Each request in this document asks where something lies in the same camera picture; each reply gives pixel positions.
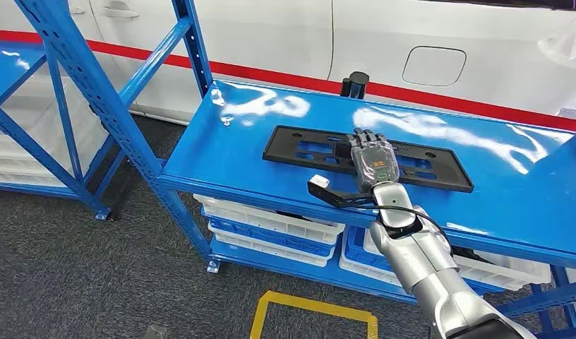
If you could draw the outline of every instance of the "car door handle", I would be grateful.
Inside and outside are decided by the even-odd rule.
[[[140,14],[129,9],[115,9],[107,6],[99,7],[99,14],[115,18],[135,18]]]

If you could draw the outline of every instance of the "red stripe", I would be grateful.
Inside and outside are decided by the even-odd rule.
[[[0,30],[0,40],[41,43],[40,36],[35,32],[15,32],[8,30]],[[151,53],[151,51],[146,49],[120,46],[117,44],[108,44],[106,42],[98,42],[93,40],[86,41],[88,46],[94,52],[113,54],[120,57],[145,60]],[[168,65],[185,68],[191,67],[191,63],[188,57],[173,54],[165,59],[165,63]],[[297,76],[294,74],[276,71],[267,71],[264,69],[254,69],[251,67],[225,64],[223,62],[210,61],[210,66],[213,73],[265,81],[279,85],[305,88],[308,90],[318,90],[320,92],[339,93],[341,87],[341,83],[334,81],[309,78],[307,76]],[[381,83],[369,83],[367,86],[367,93],[372,95],[379,95],[381,97],[389,97],[396,100],[414,102],[421,105],[480,115],[483,117],[515,121],[523,124],[552,127],[555,129],[564,129],[567,131],[576,131],[576,120],[574,119],[556,117],[552,115],[492,104],[485,104],[482,102],[475,102],[466,99],[459,99],[456,97],[448,97],[445,95],[421,92],[419,90],[410,90],[408,88],[384,85]]]

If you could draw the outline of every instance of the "robotic hand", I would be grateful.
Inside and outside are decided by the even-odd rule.
[[[397,183],[398,164],[384,135],[355,129],[354,135],[348,138],[359,190],[371,194],[376,202],[376,206],[364,207],[380,210],[378,219],[369,227],[373,242],[392,266],[404,290],[417,298],[430,321],[433,337],[535,338],[478,296],[460,277],[442,229],[425,210],[411,204],[403,185]],[[309,182],[309,191],[316,196],[329,184],[320,178],[324,179],[314,176]],[[323,193],[328,202],[332,200],[329,192],[326,189]],[[361,202],[333,205],[363,207]]]

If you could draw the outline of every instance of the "shelf foot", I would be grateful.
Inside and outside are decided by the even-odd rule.
[[[114,221],[114,217],[112,215],[111,208],[105,208],[104,210],[100,210],[95,215],[95,220],[97,220],[97,221]]]
[[[217,259],[210,259],[207,264],[207,272],[209,273],[219,273],[221,262]]]

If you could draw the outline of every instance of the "blue plastic bin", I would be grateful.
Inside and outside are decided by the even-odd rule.
[[[209,219],[211,226],[219,230],[232,232],[243,235],[245,237],[263,240],[272,244],[297,249],[299,251],[315,254],[318,256],[329,256],[330,252],[336,243],[324,244],[322,242],[314,242],[308,239],[295,237],[290,234],[274,232],[256,226],[246,225],[241,222],[235,222],[224,218],[218,218],[214,215],[209,215],[201,208],[200,214]]]

